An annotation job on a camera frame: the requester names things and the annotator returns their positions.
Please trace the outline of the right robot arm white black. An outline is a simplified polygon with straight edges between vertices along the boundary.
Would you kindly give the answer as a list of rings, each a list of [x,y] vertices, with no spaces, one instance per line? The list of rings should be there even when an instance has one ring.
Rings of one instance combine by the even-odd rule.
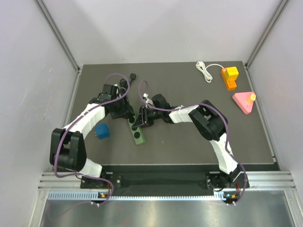
[[[219,192],[237,184],[242,168],[229,144],[228,121],[211,102],[204,100],[191,106],[170,106],[161,94],[152,99],[144,94],[142,100],[145,105],[139,108],[133,130],[152,126],[157,119],[168,124],[193,123],[202,137],[211,143],[218,159],[220,172],[208,177],[209,187]]]

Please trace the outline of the blue cube plug adapter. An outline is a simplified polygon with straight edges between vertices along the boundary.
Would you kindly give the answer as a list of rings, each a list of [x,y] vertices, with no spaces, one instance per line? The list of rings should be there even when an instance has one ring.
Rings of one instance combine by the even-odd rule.
[[[106,123],[96,125],[94,130],[94,135],[100,140],[110,137],[109,128]]]

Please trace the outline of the green power strip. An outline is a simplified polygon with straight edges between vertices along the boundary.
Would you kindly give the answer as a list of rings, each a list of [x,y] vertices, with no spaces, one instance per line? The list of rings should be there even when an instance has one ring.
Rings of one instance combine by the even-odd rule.
[[[136,115],[130,117],[128,119],[128,123],[131,129],[131,133],[133,135],[133,139],[136,145],[142,145],[146,142],[143,131],[140,127],[133,129],[132,126],[135,123]]]

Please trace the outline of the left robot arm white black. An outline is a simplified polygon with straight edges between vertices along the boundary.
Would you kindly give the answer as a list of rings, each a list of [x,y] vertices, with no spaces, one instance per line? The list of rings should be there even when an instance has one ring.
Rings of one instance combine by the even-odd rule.
[[[91,178],[96,187],[107,183],[104,167],[87,158],[85,138],[107,115],[112,119],[129,119],[134,116],[127,98],[129,83],[105,84],[97,97],[92,98],[84,111],[64,128],[56,128],[51,135],[50,164],[54,170],[64,168]]]

